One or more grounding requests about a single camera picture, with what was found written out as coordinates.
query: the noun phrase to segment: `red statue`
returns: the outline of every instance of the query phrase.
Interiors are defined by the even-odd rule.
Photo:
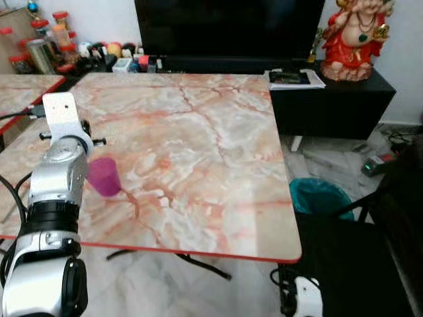
[[[323,75],[334,81],[361,81],[371,75],[371,56],[379,56],[388,39],[385,16],[393,0],[337,0],[341,10],[329,19]]]

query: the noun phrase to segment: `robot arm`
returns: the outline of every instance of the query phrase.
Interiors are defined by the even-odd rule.
[[[51,147],[32,172],[28,215],[8,265],[3,316],[80,316],[88,303],[77,220],[94,143],[71,93],[45,94],[43,102]]]

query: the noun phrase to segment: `tiled floor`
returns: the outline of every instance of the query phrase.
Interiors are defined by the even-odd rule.
[[[353,200],[372,192],[381,179],[360,172],[369,154],[386,149],[378,135],[373,134],[360,153],[356,149],[361,141],[308,138],[296,153],[288,151],[288,141],[282,138],[291,179],[329,180]],[[228,282],[173,254],[136,252],[106,261],[114,251],[83,248],[89,288],[84,316],[281,316],[278,288],[268,276],[275,264],[196,257],[232,274]]]

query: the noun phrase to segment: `trash bag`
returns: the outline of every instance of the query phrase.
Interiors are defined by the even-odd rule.
[[[296,213],[330,215],[351,204],[351,199],[342,189],[318,178],[296,178],[289,185],[289,190]],[[354,214],[349,211],[339,218],[354,221]]]

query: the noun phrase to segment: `marble table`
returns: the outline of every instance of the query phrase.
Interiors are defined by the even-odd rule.
[[[65,77],[59,75],[0,75],[0,116],[20,112],[41,103],[45,92],[53,92]],[[28,125],[24,117],[0,121],[0,135],[8,145]]]
[[[112,157],[122,191],[86,182],[84,245],[294,263],[301,256],[268,83],[256,75],[91,73],[71,89],[92,136],[89,160]],[[0,155],[13,184],[48,142],[38,120]],[[0,236],[19,230],[0,188]]]

